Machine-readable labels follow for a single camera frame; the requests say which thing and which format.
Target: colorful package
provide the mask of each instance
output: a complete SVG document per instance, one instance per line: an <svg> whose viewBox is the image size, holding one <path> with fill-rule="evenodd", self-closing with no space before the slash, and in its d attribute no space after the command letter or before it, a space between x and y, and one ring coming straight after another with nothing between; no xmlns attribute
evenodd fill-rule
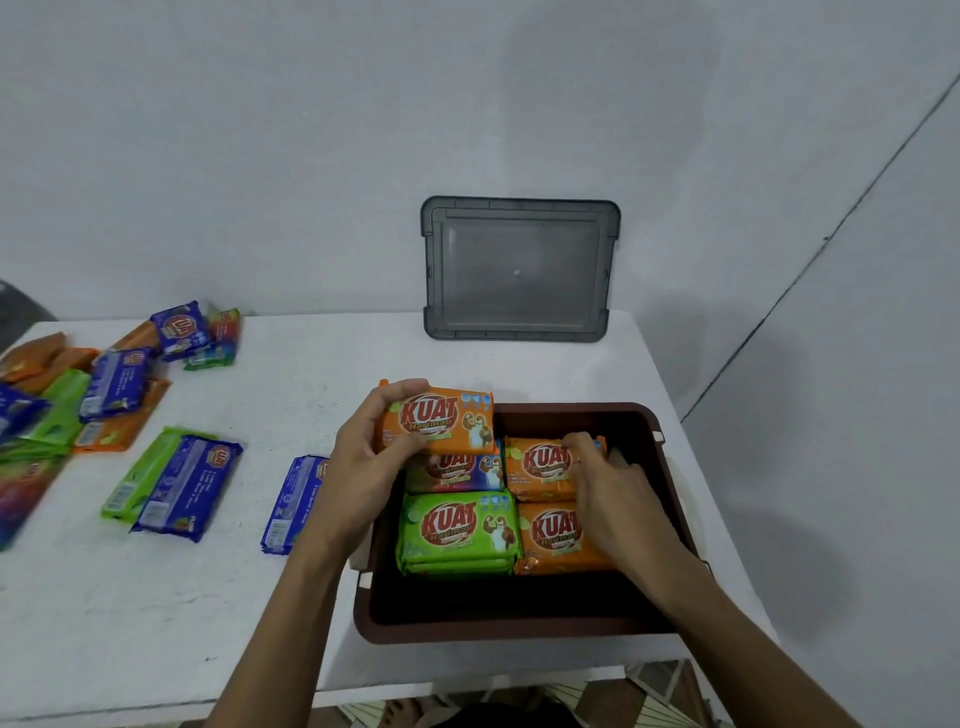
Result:
<svg viewBox="0 0 960 728"><path fill-rule="evenodd" d="M65 346L66 334L59 331L13 347L0 359L0 381L12 384L43 374Z"/></svg>
<svg viewBox="0 0 960 728"><path fill-rule="evenodd" d="M199 543L243 448L184 435L131 531L154 531Z"/></svg>
<svg viewBox="0 0 960 728"><path fill-rule="evenodd" d="M140 408L126 415L88 422L77 435L73 451L123 452L128 449L169 388L170 382L166 379L148 376Z"/></svg>
<svg viewBox="0 0 960 728"><path fill-rule="evenodd" d="M64 462L59 457L0 464L0 551L10 545Z"/></svg>
<svg viewBox="0 0 960 728"><path fill-rule="evenodd" d="M329 458L320 455L305 455L294 460L260 539L264 553L290 553L310 515L317 491L324 484L328 462Z"/></svg>
<svg viewBox="0 0 960 728"><path fill-rule="evenodd" d="M508 437L504 440L507 489L519 502L576 500L577 491L566 475L570 451L560 440ZM607 456L607 440L593 444Z"/></svg>
<svg viewBox="0 0 960 728"><path fill-rule="evenodd" d="M123 336L113 346L109 352L119 352L121 349L143 349L147 347L155 352L160 349L160 336L156 332L153 321L145 321L130 333Z"/></svg>
<svg viewBox="0 0 960 728"><path fill-rule="evenodd" d="M89 383L90 375L77 369L67 369L60 374L43 392L50 406L17 436L14 444L38 443L50 447L57 455L70 454L73 441L83 427L77 413Z"/></svg>
<svg viewBox="0 0 960 728"><path fill-rule="evenodd" d="M213 346L193 354L187 359L184 369L193 371L233 364L240 342L240 310L232 308L213 316L210 320L210 338Z"/></svg>
<svg viewBox="0 0 960 728"><path fill-rule="evenodd" d="M407 493L502 491L499 455L417 454L404 468Z"/></svg>
<svg viewBox="0 0 960 728"><path fill-rule="evenodd" d="M80 421L88 423L139 409L152 355L149 347L143 347L105 353L97 359L80 403Z"/></svg>
<svg viewBox="0 0 960 728"><path fill-rule="evenodd" d="M0 384L0 444L33 424L49 402Z"/></svg>
<svg viewBox="0 0 960 728"><path fill-rule="evenodd" d="M100 355L96 349L75 349L68 347L54 357L50 367L41 375L31 376L29 379L18 381L16 388L28 395L42 395L43 390L57 381L57 378L68 369L77 369L81 372L89 370L93 360Z"/></svg>
<svg viewBox="0 0 960 728"><path fill-rule="evenodd" d="M160 337L164 361L185 359L210 346L210 331L196 301L155 313L150 320Z"/></svg>
<svg viewBox="0 0 960 728"><path fill-rule="evenodd" d="M575 503L520 503L520 575L616 569L584 534Z"/></svg>
<svg viewBox="0 0 960 728"><path fill-rule="evenodd" d="M160 473L167 467L167 463L177 451L184 435L199 435L209 440L217 439L216 435L194 429L164 427L133 463L133 467L127 471L123 480L117 483L107 502L100 509L100 516L123 523L135 522L143 509L143 504L147 502L147 498L156 486Z"/></svg>
<svg viewBox="0 0 960 728"><path fill-rule="evenodd" d="M423 451L432 455L493 455L493 394L431 388L394 402L377 423L374 446L381 451L406 432L423 434Z"/></svg>
<svg viewBox="0 0 960 728"><path fill-rule="evenodd" d="M396 542L403 573L510 573L518 551L509 493L404 496Z"/></svg>

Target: stack of soap packages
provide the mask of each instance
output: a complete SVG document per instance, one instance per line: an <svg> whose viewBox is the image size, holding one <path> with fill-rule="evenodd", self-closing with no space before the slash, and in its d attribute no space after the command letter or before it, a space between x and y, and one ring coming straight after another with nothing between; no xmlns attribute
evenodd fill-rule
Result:
<svg viewBox="0 0 960 728"><path fill-rule="evenodd" d="M236 355L239 313L224 311L208 321L192 301L154 314L142 328L156 338L165 361L186 360L187 370L228 366ZM122 407L123 399L114 390L134 387L140 374L130 367L142 366L141 357L149 359L152 353L150 348L123 349L101 357L81 418L103 417L105 410ZM131 531L173 534L197 543L242 452L239 443L214 434L164 427L113 489L100 514L130 523Z"/></svg>
<svg viewBox="0 0 960 728"><path fill-rule="evenodd" d="M434 389L391 405L374 435L384 449L419 432L424 451L408 461L396 543L407 574L509 574L519 551L516 508L504 487L492 430L493 395Z"/></svg>
<svg viewBox="0 0 960 728"><path fill-rule="evenodd" d="M607 441L601 436L593 444L606 457ZM577 492L568 472L572 458L561 441L508 437L503 453L523 547L515 573L615 569L580 525Z"/></svg>
<svg viewBox="0 0 960 728"><path fill-rule="evenodd" d="M80 401L99 354L62 332L0 359L0 550L12 541L66 462L82 424Z"/></svg>

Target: blue soap package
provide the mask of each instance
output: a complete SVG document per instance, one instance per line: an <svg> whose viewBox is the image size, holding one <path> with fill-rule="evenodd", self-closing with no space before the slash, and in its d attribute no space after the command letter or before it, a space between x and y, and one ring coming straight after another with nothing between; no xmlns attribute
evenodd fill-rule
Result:
<svg viewBox="0 0 960 728"><path fill-rule="evenodd" d="M49 405L47 400L0 384L0 444L32 425Z"/></svg>
<svg viewBox="0 0 960 728"><path fill-rule="evenodd" d="M164 361L185 359L206 349L213 341L209 325L196 301L155 313L150 320L159 334Z"/></svg>
<svg viewBox="0 0 960 728"><path fill-rule="evenodd" d="M264 553L284 556L290 553L324 484L328 462L329 458L320 455L304 455L294 460L260 539Z"/></svg>
<svg viewBox="0 0 960 728"><path fill-rule="evenodd" d="M80 421L88 423L105 417L135 412L143 401L150 358L154 351L122 349L97 359L93 376L80 402Z"/></svg>
<svg viewBox="0 0 960 728"><path fill-rule="evenodd" d="M170 533L198 543L241 452L237 443L184 435L131 532Z"/></svg>

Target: transparent lid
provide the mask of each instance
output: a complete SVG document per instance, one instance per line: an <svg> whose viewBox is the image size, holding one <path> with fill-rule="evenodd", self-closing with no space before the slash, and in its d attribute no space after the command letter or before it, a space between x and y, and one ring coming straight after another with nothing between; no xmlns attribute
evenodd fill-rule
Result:
<svg viewBox="0 0 960 728"><path fill-rule="evenodd" d="M420 224L430 336L597 341L607 332L614 203L431 197Z"/></svg>

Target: hand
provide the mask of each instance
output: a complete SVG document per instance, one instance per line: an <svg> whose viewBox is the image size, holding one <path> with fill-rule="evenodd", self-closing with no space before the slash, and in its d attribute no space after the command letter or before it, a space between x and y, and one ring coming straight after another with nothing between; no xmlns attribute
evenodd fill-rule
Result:
<svg viewBox="0 0 960 728"><path fill-rule="evenodd" d="M346 560L360 546L387 504L396 474L426 444L423 435L408 433L374 454L373 427L391 402L421 394L429 386L426 379L403 379L377 387L344 423L295 553L329 548Z"/></svg>
<svg viewBox="0 0 960 728"><path fill-rule="evenodd" d="M692 556L663 512L639 465L619 450L604 460L585 432L564 437L580 461L570 468L577 514L590 538L651 599L670 572Z"/></svg>

